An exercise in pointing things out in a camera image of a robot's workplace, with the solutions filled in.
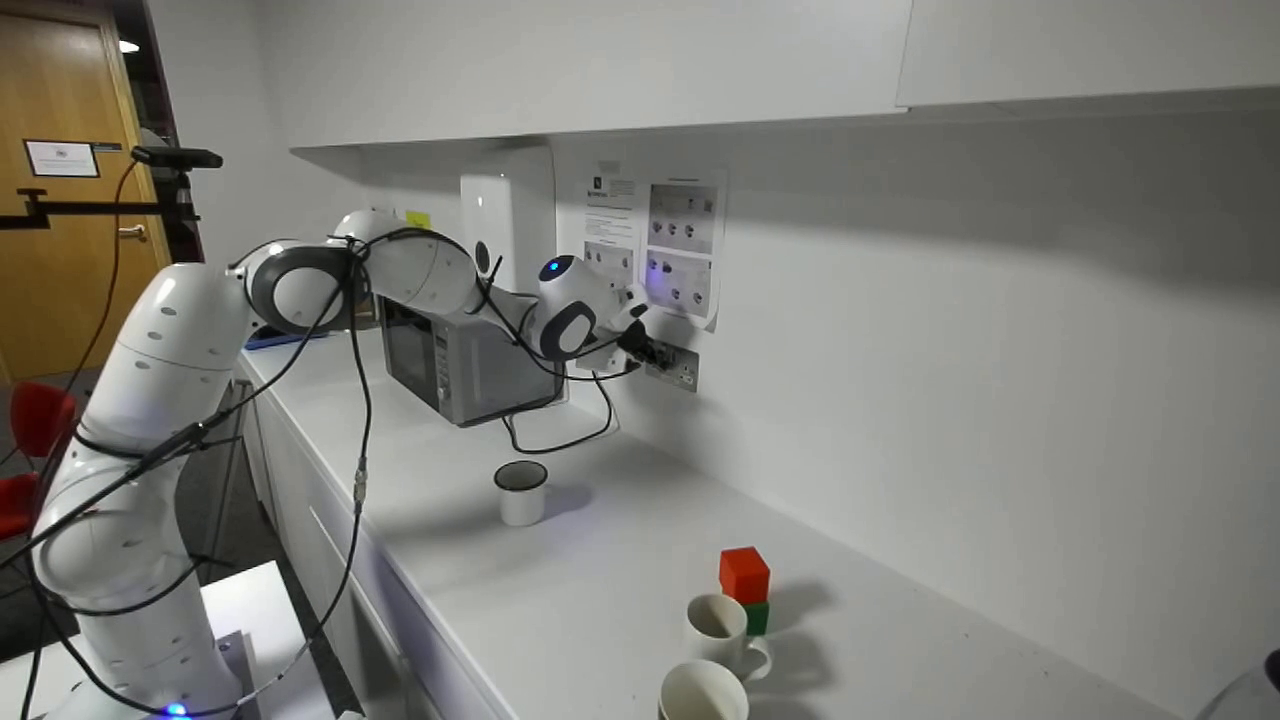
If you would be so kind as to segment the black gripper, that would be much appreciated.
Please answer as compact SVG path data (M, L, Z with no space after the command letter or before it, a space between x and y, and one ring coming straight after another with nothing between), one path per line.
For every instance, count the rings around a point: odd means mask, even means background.
M652 341L644 327L644 306L625 312L625 327L619 327L615 346L639 364L652 364L652 367L674 364L674 352L662 341Z

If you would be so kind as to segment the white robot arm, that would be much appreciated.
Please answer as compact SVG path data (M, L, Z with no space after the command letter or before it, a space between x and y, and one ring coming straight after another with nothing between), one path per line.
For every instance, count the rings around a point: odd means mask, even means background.
M313 341L362 289L426 312L501 312L457 242L391 209L349 213L329 242L269 242L223 274L171 264L132 306L31 535L37 585L77 615L92 656L74 660L107 706L236 720L266 698L234 678L212 636L176 481L223 426L220 397L253 327Z

